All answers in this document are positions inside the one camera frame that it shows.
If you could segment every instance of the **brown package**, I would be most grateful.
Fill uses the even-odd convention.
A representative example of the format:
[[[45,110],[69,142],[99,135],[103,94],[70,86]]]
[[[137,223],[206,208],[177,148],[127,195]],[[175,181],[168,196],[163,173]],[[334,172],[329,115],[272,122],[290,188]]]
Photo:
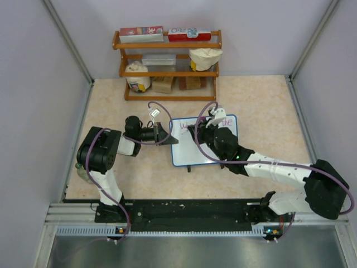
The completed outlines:
[[[157,76],[152,82],[152,90],[161,93],[171,93],[173,76]]]
[[[181,76],[178,77],[178,88],[180,90],[205,88],[207,86],[207,79],[198,76]]]

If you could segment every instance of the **gray wall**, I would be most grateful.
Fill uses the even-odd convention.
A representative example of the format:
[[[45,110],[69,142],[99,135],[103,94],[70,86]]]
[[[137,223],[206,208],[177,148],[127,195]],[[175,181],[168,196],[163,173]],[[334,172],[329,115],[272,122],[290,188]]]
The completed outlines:
[[[52,0],[94,78],[118,77],[121,27],[223,31],[222,74],[289,74],[331,0]]]
[[[357,198],[357,1],[341,1],[296,79],[319,157]],[[357,231],[357,209],[350,214]]]
[[[39,0],[0,8],[0,267],[31,267],[89,87]]]

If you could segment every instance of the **marble surface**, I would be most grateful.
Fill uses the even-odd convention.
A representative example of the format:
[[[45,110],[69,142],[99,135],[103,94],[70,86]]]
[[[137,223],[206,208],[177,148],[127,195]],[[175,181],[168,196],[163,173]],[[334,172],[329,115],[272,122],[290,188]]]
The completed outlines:
[[[124,120],[149,120],[147,102],[124,100],[125,79],[97,79],[94,84],[80,142],[92,126],[124,131]],[[217,100],[235,114],[239,142],[261,154],[292,162],[309,162],[296,112],[282,75],[220,76]],[[161,102],[173,118],[194,117],[206,102]],[[168,117],[160,121],[168,130]],[[97,188],[71,173],[67,199],[99,198]],[[171,147],[142,146],[137,157],[117,155],[114,173],[125,198],[257,198],[267,192],[293,187],[268,179],[235,175],[219,165],[174,167]]]

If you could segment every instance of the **box with red lettering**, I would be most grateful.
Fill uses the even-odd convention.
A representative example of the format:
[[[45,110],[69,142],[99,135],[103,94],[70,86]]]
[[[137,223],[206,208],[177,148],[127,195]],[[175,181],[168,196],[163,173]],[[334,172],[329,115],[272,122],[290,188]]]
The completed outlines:
[[[208,28],[174,28],[168,31],[170,42],[210,41],[211,30]]]
[[[163,42],[163,27],[121,28],[119,38],[121,43]]]

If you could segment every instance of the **white bag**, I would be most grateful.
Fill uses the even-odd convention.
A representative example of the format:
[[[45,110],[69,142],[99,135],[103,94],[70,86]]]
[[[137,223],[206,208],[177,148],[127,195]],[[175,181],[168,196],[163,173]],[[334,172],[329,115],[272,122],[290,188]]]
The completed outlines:
[[[148,72],[147,67],[145,67],[140,61],[134,61],[125,68],[127,73],[141,73]],[[151,85],[151,79],[149,76],[127,76],[127,82],[129,87],[136,92],[145,92]]]
[[[221,58],[222,49],[190,49],[191,68],[193,71],[205,71]]]

